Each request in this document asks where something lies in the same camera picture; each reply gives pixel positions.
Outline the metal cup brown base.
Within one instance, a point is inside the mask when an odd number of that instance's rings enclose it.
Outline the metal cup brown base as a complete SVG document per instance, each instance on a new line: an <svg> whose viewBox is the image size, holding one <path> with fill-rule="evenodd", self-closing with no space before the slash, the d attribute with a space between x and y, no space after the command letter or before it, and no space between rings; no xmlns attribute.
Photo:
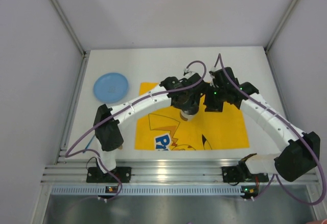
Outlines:
<svg viewBox="0 0 327 224"><path fill-rule="evenodd" d="M183 121L191 121L196 114L197 114L197 112L195 112L195 111L181 110L180 111L180 118Z"/></svg>

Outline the yellow Pikachu cloth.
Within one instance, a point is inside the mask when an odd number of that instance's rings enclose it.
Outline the yellow Pikachu cloth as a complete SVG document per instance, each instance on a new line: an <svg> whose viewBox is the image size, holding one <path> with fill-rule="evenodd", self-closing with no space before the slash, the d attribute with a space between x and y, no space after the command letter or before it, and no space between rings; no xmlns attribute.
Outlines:
<svg viewBox="0 0 327 224"><path fill-rule="evenodd" d="M189 121L174 107L156 110L137 121L134 148L150 151L192 151L248 148L243 114L224 103L222 112L198 113Z"/></svg>

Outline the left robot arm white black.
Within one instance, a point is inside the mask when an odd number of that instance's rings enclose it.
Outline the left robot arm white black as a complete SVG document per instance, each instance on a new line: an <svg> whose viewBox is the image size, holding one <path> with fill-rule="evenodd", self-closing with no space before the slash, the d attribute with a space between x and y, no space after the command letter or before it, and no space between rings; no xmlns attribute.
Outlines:
<svg viewBox="0 0 327 224"><path fill-rule="evenodd" d="M199 105L209 86L198 73L189 72L183 78L167 77L145 94L118 106L98 107L94 120L95 136L99 149L98 167L103 173L116 167L115 154L124 139L122 130L131 122L166 107L182 112Z"/></svg>

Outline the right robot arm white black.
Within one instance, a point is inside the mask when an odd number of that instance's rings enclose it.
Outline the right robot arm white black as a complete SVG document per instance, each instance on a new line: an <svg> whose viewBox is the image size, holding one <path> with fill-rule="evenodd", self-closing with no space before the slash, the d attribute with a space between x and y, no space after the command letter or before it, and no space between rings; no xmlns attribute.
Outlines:
<svg viewBox="0 0 327 224"><path fill-rule="evenodd" d="M212 81L206 89L206 111L223 110L224 103L234 105L252 118L271 138L277 153L253 153L239 161L250 174L278 174L293 182L317 166L320 137L315 132L306 133L289 125L249 82L240 84L230 67L212 68Z"/></svg>

